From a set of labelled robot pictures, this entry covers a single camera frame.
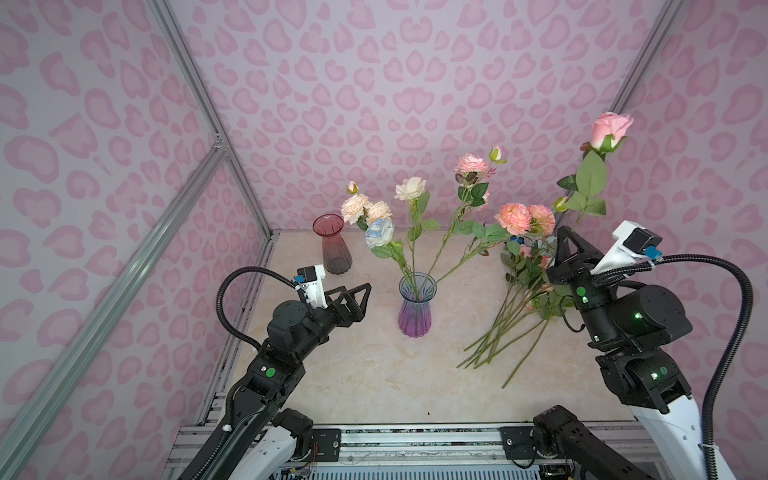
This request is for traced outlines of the pink carnation flower stem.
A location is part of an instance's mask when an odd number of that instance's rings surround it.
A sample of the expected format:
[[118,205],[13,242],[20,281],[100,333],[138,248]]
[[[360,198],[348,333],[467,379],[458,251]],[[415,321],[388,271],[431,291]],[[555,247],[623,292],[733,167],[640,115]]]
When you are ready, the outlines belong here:
[[488,205],[489,180],[496,173],[496,167],[506,162],[503,149],[498,145],[493,145],[485,157],[467,153],[458,158],[454,177],[458,184],[459,206],[451,216],[447,231],[442,236],[440,247],[428,274],[433,275],[433,271],[451,239],[459,235],[468,235],[470,240],[457,264],[440,278],[437,278],[437,283],[458,270],[470,259],[487,254],[490,247],[499,243],[498,239],[494,239],[488,233],[488,228],[483,223],[471,219],[470,216]]

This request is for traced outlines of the pile of artificial flowers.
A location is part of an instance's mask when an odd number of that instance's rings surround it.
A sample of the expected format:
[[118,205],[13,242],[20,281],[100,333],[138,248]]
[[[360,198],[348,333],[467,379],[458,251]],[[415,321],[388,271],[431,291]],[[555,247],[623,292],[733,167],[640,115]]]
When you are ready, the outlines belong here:
[[535,339],[504,381],[509,384],[541,342],[552,320],[566,318],[574,297],[564,286],[549,280],[546,269],[554,262],[557,240],[553,235],[530,234],[506,242],[500,260],[505,268],[506,291],[491,326],[464,351],[468,356],[458,366],[479,369],[494,363],[500,355]]

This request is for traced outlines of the purple blue glass vase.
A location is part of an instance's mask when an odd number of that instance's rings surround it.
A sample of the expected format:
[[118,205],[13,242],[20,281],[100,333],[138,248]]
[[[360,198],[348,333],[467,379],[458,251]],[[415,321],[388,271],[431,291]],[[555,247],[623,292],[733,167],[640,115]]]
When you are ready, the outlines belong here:
[[423,272],[409,273],[400,280],[399,293],[403,298],[398,314],[400,331],[410,338],[425,336],[432,326],[430,302],[437,293],[435,279]]

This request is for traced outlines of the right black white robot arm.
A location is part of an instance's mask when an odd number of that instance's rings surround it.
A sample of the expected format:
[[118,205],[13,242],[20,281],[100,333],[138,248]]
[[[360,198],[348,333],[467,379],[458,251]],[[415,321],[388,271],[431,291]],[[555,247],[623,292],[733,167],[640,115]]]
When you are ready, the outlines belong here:
[[[607,389],[630,408],[650,435],[674,479],[731,479],[734,473],[715,441],[717,395],[746,334],[754,292],[745,272],[725,259],[702,254],[665,256],[661,236],[632,221],[613,232],[607,253],[563,226],[548,279],[574,298]],[[741,290],[740,313],[709,381],[704,400],[664,346],[688,335],[692,324],[678,296],[633,275],[673,263],[702,263],[728,271]]]

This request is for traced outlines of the pink rose flower stem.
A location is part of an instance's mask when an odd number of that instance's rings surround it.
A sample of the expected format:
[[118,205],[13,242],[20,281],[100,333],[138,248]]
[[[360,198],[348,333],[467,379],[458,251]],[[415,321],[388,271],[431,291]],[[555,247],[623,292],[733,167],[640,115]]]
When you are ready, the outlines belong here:
[[634,118],[628,114],[605,112],[593,123],[590,139],[580,151],[582,160],[574,174],[560,178],[556,184],[565,194],[554,203],[558,213],[573,212],[574,230],[588,217],[602,217],[607,203],[601,197],[608,183],[606,159],[625,142]]

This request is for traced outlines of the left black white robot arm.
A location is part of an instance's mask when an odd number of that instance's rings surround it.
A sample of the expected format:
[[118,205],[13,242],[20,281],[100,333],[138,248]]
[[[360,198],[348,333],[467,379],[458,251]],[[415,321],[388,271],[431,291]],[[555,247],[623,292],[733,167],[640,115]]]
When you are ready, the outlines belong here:
[[313,421],[285,408],[304,361],[337,327],[363,320],[372,287],[338,287],[313,307],[288,300],[273,311],[267,338],[225,396],[224,415],[180,474],[182,479],[268,479],[290,460],[311,462]]

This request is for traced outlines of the left aluminium frame profile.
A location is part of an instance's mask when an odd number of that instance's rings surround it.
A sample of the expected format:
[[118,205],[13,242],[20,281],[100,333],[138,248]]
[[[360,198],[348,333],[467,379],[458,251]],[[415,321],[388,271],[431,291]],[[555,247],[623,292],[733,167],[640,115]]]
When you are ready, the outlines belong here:
[[269,229],[178,1],[1,5],[1,474],[13,478],[216,178]]

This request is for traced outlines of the white blue rose stem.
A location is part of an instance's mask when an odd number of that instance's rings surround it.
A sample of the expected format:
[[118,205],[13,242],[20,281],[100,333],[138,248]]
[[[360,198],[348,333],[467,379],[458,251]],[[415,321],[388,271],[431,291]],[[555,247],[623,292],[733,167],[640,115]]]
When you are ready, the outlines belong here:
[[394,234],[395,227],[390,218],[377,219],[365,231],[365,243],[377,258],[392,259],[403,276],[411,279],[413,270],[407,263],[402,242],[396,240]]

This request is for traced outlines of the peach carnation flower stem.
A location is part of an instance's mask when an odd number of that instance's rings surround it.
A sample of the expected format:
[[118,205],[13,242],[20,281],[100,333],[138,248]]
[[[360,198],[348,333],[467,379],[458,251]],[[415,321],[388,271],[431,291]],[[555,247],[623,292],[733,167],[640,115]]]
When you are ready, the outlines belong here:
[[357,226],[364,235],[368,226],[377,219],[390,218],[393,221],[390,206],[384,201],[373,202],[360,192],[354,181],[348,182],[346,192],[348,198],[340,207],[341,216],[345,223]]

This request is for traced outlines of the coral pink rose stem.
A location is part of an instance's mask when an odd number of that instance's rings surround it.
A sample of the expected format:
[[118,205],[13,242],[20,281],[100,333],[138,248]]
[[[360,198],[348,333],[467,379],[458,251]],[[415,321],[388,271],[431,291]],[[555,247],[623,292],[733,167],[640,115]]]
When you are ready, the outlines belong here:
[[556,224],[553,211],[544,205],[505,204],[495,215],[495,222],[489,226],[467,219],[467,215],[468,207],[457,211],[456,218],[444,235],[434,265],[440,259],[448,241],[454,236],[468,235],[469,243],[457,264],[438,277],[437,283],[445,280],[475,257],[487,254],[497,245],[517,244],[517,247],[513,247],[512,254],[519,255],[522,252],[520,241],[546,240],[554,233]]

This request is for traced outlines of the red glass vase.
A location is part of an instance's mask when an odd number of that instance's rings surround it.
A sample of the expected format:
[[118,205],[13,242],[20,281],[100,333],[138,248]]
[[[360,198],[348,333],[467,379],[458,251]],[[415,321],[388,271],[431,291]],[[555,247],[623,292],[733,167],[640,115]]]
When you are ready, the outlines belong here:
[[341,275],[350,270],[352,256],[341,232],[345,222],[337,214],[323,214],[313,222],[313,232],[321,238],[323,265],[327,273]]

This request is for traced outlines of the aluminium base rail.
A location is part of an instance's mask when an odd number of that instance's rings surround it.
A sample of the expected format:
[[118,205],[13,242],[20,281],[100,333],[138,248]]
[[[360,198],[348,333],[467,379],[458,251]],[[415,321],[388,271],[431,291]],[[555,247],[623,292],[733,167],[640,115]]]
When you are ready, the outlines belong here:
[[[223,432],[226,440],[220,439]],[[184,429],[165,479],[695,479],[637,422],[315,425],[291,411],[247,437]]]

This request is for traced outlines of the cream rose flower stem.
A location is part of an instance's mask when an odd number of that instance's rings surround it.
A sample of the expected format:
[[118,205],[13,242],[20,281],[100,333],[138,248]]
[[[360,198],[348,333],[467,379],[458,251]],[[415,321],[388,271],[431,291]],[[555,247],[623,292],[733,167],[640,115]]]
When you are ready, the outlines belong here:
[[424,213],[430,199],[430,193],[426,190],[426,181],[418,176],[405,179],[395,187],[395,199],[408,206],[413,225],[405,234],[405,246],[410,251],[410,259],[407,259],[404,247],[399,241],[392,244],[392,253],[395,262],[405,275],[406,285],[415,293],[417,290],[415,244],[423,233]]

